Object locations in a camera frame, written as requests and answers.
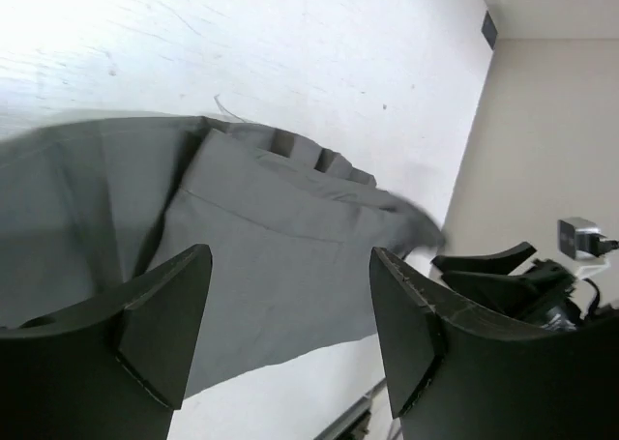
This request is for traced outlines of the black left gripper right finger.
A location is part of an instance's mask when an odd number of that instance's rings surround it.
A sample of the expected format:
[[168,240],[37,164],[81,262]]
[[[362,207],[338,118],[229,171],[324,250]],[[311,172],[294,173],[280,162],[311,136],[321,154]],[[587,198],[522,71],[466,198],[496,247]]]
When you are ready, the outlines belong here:
[[614,439],[618,317],[554,332],[482,307],[386,249],[369,280],[407,439]]

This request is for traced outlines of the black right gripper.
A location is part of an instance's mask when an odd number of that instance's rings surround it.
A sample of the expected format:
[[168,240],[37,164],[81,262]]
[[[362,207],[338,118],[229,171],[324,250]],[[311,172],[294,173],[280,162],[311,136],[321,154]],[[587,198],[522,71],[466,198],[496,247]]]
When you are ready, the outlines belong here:
[[[528,242],[493,254],[437,255],[431,263],[456,293],[482,307],[554,332],[569,332],[618,317],[618,303],[601,305],[602,292],[592,277],[607,269],[607,258],[587,258],[575,272],[554,260],[534,259],[523,274],[510,275],[536,249]],[[594,298],[583,311],[573,300],[575,285],[585,282]]]

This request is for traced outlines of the grey pleated skirt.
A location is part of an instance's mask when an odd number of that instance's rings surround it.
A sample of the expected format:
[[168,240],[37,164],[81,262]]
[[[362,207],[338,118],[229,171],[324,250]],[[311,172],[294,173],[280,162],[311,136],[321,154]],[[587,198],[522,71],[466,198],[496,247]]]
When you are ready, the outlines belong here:
[[213,270],[186,393],[375,331],[370,254],[444,244],[419,206],[315,141],[202,116],[83,117],[1,142],[1,322],[196,245]]

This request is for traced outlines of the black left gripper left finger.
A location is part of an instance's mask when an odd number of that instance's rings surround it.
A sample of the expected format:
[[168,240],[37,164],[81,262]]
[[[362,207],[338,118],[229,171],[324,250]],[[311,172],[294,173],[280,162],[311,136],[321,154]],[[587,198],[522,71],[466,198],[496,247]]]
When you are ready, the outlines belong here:
[[94,298],[3,329],[2,438],[166,438],[211,272],[209,247],[194,245]]

